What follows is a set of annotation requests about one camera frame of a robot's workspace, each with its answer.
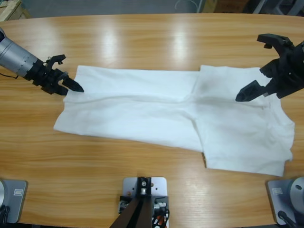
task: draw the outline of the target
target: white fabric fold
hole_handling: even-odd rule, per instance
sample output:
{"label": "white fabric fold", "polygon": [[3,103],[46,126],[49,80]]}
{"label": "white fabric fold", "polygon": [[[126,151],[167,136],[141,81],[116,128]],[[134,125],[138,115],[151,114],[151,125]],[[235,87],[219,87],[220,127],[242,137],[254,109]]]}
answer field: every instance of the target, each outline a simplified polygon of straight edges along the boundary
{"label": "white fabric fold", "polygon": [[282,176],[294,123],[271,95],[235,102],[258,68],[202,66],[199,72],[79,66],[54,129],[204,152],[207,167]]}

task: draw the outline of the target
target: label sticker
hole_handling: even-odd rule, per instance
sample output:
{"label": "label sticker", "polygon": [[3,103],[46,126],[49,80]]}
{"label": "label sticker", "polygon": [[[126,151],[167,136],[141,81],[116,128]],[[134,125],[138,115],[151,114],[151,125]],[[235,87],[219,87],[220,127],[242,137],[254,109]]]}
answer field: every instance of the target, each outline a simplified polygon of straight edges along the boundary
{"label": "label sticker", "polygon": [[282,194],[283,194],[282,188],[273,188],[273,189],[272,189],[272,192],[273,192],[275,195],[282,195]]}
{"label": "label sticker", "polygon": [[22,195],[23,195],[23,189],[14,190],[14,196],[22,196]]}

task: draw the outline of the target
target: table surface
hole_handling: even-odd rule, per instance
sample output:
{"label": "table surface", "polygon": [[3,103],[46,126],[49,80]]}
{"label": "table surface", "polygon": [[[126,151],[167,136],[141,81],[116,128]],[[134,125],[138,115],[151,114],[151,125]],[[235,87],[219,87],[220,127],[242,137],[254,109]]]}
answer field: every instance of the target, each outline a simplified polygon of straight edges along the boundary
{"label": "table surface", "polygon": [[[191,70],[201,64],[261,67],[277,58],[258,34],[304,39],[304,18],[245,14],[109,15],[1,22],[8,37],[42,60],[65,54],[78,65]],[[1,73],[9,74],[5,69]],[[63,97],[0,77],[0,177],[28,181],[21,222],[109,227],[124,177],[168,181],[173,228],[273,224],[265,182],[274,176],[209,170],[199,152],[53,130]],[[283,178],[304,175],[304,90],[282,99],[296,123]]]}

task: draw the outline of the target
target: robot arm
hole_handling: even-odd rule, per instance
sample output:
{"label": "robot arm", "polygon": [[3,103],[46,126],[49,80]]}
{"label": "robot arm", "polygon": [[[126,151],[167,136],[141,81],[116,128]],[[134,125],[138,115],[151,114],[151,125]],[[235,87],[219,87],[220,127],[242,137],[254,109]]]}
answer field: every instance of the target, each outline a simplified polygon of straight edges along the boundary
{"label": "robot arm", "polygon": [[[65,58],[65,55],[54,56],[44,64],[43,61],[7,38],[0,28],[0,66],[28,81],[33,80],[34,85],[42,86],[41,89],[49,94],[66,95],[67,88],[77,92],[84,91],[77,82],[69,78],[67,72],[52,69],[55,62],[62,64]],[[58,84],[61,80],[63,80],[62,85],[67,88]]]}
{"label": "robot arm", "polygon": [[260,69],[271,78],[266,86],[255,80],[239,91],[236,101],[251,101],[274,93],[282,98],[304,88],[304,41],[295,47],[288,37],[273,34],[259,35],[257,40],[265,43],[264,48],[274,47],[280,58]]}

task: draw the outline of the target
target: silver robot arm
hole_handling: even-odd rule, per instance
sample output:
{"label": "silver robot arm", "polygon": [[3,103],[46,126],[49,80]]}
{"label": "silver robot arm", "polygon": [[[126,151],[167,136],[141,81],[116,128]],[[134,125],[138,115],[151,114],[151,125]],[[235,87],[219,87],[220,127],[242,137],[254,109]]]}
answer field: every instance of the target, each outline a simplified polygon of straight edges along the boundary
{"label": "silver robot arm", "polygon": [[[42,86],[41,89],[49,94],[66,95],[67,88],[77,92],[84,91],[77,82],[69,78],[67,72],[52,69],[55,62],[62,64],[65,58],[65,55],[54,56],[44,63],[9,39],[0,28],[0,66],[28,81],[33,80],[34,85]],[[60,80],[63,80],[62,85],[67,88],[58,84]]]}

